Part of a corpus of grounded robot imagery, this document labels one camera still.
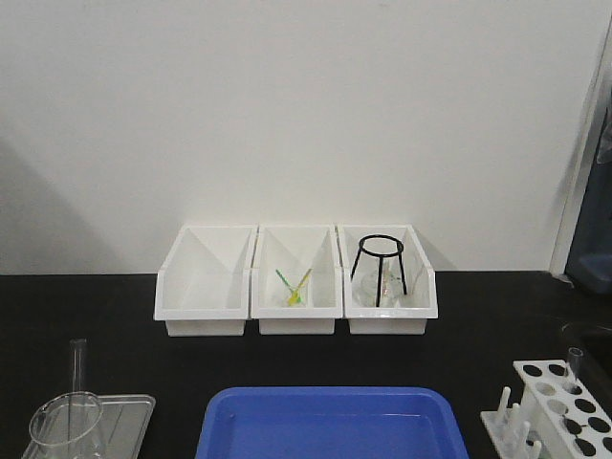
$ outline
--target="yellow stirring rod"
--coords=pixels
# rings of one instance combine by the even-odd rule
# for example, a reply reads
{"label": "yellow stirring rod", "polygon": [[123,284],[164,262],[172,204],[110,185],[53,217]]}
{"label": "yellow stirring rod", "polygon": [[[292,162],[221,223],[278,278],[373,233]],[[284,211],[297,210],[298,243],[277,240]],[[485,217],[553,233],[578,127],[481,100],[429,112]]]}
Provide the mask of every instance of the yellow stirring rod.
{"label": "yellow stirring rod", "polygon": [[287,300],[287,302],[293,306],[294,304],[297,303],[297,301],[299,300],[299,289],[301,289],[304,284],[306,283],[306,281],[308,280],[308,276],[310,275],[310,272],[312,271],[312,268],[309,268],[308,271],[306,272],[306,274],[304,274],[304,276],[302,277],[302,280],[299,281],[299,284],[297,284],[297,287],[295,287],[294,292],[292,293],[292,295],[289,297],[289,299]]}

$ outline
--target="dark blue object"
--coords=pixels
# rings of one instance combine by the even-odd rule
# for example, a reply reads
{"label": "dark blue object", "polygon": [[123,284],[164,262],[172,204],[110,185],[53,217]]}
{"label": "dark blue object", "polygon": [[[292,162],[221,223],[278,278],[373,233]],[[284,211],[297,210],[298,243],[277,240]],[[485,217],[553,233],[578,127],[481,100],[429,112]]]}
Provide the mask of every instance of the dark blue object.
{"label": "dark blue object", "polygon": [[448,402],[419,387],[236,387],[196,459],[468,459]]}
{"label": "dark blue object", "polygon": [[[612,135],[612,120],[603,134]],[[612,152],[601,150],[593,161],[565,272],[582,287],[612,294]],[[612,138],[607,141],[612,145]]]}

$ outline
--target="test tube rack hole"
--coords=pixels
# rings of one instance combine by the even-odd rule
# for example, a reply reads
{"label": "test tube rack hole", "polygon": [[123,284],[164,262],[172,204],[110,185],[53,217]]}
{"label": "test tube rack hole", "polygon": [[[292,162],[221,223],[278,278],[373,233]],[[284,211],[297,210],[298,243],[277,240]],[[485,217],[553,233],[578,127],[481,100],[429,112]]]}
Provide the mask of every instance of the test tube rack hole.
{"label": "test tube rack hole", "polygon": [[580,380],[568,390],[564,361],[515,361],[525,383],[508,408],[504,387],[497,411],[481,419],[501,459],[612,459],[612,421]]}

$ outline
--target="black countertop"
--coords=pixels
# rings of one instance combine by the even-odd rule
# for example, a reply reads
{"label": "black countertop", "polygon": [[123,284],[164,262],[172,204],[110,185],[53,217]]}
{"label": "black countertop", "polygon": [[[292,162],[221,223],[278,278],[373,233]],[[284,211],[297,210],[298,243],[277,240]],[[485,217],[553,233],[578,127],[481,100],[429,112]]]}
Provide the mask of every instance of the black countertop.
{"label": "black countertop", "polygon": [[88,388],[157,405],[140,458],[191,459],[210,398],[233,386],[429,387],[452,406],[471,458],[496,457],[480,422],[515,360],[563,359],[560,327],[612,323],[610,297],[547,273],[437,273],[440,318],[423,336],[170,338],[153,320],[155,275],[0,276],[0,457],[20,457],[33,412],[69,388],[68,343],[88,340]]}

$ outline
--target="glass tube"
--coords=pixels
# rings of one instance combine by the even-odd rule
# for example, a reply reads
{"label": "glass tube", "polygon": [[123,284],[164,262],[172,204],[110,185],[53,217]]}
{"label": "glass tube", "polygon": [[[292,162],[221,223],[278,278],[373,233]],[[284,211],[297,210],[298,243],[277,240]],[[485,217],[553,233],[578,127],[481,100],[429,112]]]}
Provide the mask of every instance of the glass tube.
{"label": "glass tube", "polygon": [[578,347],[570,347],[567,350],[563,388],[570,394],[579,393],[579,373],[583,357],[584,353]]}

